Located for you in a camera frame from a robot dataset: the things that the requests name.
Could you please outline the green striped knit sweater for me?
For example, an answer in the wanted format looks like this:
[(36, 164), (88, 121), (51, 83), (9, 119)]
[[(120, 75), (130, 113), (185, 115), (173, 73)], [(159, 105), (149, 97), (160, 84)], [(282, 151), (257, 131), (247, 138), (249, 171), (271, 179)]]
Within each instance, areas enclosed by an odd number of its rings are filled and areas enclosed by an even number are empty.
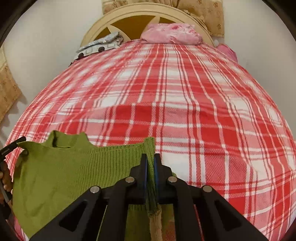
[(14, 171), (13, 211), (32, 237), (90, 187), (106, 188), (125, 178), (148, 159), (147, 200), (128, 208), (126, 240), (175, 240), (172, 205), (155, 202), (155, 139), (137, 144), (97, 147), (85, 133), (52, 131), (43, 143), (22, 142)]

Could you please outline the beige curtain at left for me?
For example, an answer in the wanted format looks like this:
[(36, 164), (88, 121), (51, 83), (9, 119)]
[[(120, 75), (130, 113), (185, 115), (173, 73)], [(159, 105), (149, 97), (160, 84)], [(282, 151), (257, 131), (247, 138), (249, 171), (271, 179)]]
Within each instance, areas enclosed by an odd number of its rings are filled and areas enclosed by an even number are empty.
[(22, 94), (15, 82), (1, 46), (0, 53), (0, 121), (2, 121), (13, 104)]

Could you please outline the red white plaid bedspread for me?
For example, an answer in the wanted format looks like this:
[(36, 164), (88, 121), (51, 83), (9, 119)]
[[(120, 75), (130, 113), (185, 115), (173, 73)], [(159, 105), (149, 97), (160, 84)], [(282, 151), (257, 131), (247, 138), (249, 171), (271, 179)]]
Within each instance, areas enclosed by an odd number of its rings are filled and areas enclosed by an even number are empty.
[(9, 141), (85, 133), (97, 147), (155, 139), (182, 180), (217, 190), (268, 240), (295, 219), (295, 140), (238, 63), (209, 45), (146, 44), (73, 62), (27, 107)]

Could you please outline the grey white patterned pillow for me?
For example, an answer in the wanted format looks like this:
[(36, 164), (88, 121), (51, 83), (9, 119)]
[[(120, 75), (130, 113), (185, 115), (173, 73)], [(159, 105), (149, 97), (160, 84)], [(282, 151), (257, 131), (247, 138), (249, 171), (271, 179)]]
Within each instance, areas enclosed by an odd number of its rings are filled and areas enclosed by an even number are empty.
[(121, 45), (122, 42), (123, 36), (119, 32), (110, 33), (103, 38), (92, 41), (85, 46), (80, 47), (76, 51), (76, 56), (73, 60), (80, 60), (95, 53), (116, 49)]

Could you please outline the pink cloth beside bed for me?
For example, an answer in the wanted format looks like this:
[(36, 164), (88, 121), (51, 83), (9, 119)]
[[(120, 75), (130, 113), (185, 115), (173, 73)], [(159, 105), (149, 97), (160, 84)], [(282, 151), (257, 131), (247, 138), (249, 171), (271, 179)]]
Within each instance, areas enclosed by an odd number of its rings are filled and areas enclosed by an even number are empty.
[(216, 47), (220, 52), (225, 54), (228, 58), (233, 60), (234, 62), (238, 63), (238, 58), (236, 53), (226, 44), (218, 44)]

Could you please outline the pink floral pillow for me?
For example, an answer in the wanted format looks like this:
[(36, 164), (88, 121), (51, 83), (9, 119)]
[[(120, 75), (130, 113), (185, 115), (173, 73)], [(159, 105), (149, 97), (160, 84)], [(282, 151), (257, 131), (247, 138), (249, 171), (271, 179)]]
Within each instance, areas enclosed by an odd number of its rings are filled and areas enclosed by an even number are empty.
[(140, 39), (149, 44), (203, 44), (203, 38), (196, 32), (194, 25), (186, 23), (151, 24)]

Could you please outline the cream wooden headboard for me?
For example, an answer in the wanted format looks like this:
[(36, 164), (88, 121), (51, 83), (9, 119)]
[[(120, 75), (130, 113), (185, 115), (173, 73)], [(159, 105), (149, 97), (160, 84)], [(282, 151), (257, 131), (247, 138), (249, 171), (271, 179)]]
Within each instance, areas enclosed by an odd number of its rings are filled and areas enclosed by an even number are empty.
[(194, 25), (196, 32), (202, 36), (203, 41), (214, 46), (214, 41), (205, 27), (188, 13), (156, 3), (129, 4), (106, 13), (87, 31), (80, 45), (85, 46), (89, 42), (114, 32), (120, 32), (125, 42), (139, 39), (142, 32), (146, 31), (150, 24), (158, 23)]

